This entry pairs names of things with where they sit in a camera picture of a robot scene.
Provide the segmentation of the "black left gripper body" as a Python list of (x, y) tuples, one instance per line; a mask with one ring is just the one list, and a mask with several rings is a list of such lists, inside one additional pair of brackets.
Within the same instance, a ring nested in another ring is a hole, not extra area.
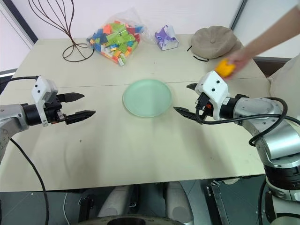
[(65, 100), (65, 94), (58, 94), (52, 102), (45, 103), (44, 112), (48, 123), (55, 124), (65, 121), (65, 115), (61, 112), (61, 103)]

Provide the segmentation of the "person's bare hand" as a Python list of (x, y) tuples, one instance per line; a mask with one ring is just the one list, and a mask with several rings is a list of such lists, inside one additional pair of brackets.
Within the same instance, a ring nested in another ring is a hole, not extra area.
[(235, 69), (233, 72), (237, 73), (249, 63), (252, 57), (253, 56), (247, 50), (247, 48), (242, 48), (230, 54), (227, 57), (227, 60), (229, 64), (235, 65)]

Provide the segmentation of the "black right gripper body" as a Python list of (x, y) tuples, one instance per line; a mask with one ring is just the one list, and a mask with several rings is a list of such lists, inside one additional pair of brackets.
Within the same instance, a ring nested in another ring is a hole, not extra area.
[(210, 103), (210, 98), (205, 94), (201, 93), (196, 102), (196, 119), (206, 119), (207, 116), (213, 116), (213, 106)]

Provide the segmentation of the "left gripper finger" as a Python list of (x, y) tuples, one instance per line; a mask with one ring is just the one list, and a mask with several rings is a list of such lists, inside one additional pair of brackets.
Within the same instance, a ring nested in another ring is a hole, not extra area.
[(67, 125), (77, 123), (77, 122), (88, 119), (95, 113), (96, 113), (96, 111), (84, 110), (84, 111), (76, 112), (75, 114), (72, 114), (72, 115), (64, 115), (65, 123)]
[(57, 95), (57, 99), (60, 102), (63, 102), (63, 103), (74, 102), (74, 101), (77, 101), (77, 100), (79, 100), (79, 99), (81, 99), (83, 97), (84, 97), (83, 94), (75, 93), (75, 92), (58, 94)]

